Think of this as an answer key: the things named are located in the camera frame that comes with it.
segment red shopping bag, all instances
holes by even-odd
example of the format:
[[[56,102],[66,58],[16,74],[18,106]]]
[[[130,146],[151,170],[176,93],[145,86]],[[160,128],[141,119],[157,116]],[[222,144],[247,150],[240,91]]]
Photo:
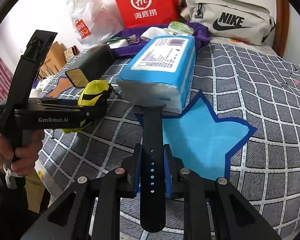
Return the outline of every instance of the red shopping bag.
[[[178,0],[116,0],[126,28],[178,21]]]

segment barcode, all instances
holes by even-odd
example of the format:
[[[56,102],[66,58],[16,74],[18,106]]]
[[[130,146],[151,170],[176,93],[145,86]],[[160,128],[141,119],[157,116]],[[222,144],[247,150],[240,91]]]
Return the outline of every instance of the barcode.
[[[184,39],[171,39],[169,42],[169,46],[182,46],[185,42]]]

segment blue gripper pad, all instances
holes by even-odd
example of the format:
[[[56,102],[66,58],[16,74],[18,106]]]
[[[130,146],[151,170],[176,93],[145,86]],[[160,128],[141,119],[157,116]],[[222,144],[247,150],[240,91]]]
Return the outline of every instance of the blue gripper pad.
[[[166,183],[166,192],[168,197],[171,197],[172,195],[171,173],[170,173],[167,153],[165,150],[163,151],[163,161],[164,161],[164,181]]]
[[[139,154],[138,154],[138,161],[137,161],[137,168],[134,173],[134,185],[133,185],[133,192],[134,196],[137,196],[139,191],[139,184],[140,184],[140,176],[141,176],[141,153],[142,153],[142,146],[140,147]]]

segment beige nike bag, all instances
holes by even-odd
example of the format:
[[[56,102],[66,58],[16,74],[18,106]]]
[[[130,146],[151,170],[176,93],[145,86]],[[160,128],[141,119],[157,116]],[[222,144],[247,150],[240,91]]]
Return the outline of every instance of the beige nike bag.
[[[182,0],[181,16],[221,36],[261,45],[275,27],[268,9],[238,0]]]

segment yellow pouch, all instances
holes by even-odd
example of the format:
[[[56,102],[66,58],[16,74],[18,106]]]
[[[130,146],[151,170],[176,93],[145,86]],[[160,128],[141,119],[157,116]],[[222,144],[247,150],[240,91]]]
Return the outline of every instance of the yellow pouch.
[[[112,92],[112,87],[105,80],[93,80],[80,95],[77,106],[95,106],[107,100]],[[78,132],[87,125],[91,124],[92,120],[83,120],[79,128],[63,128],[64,133]]]

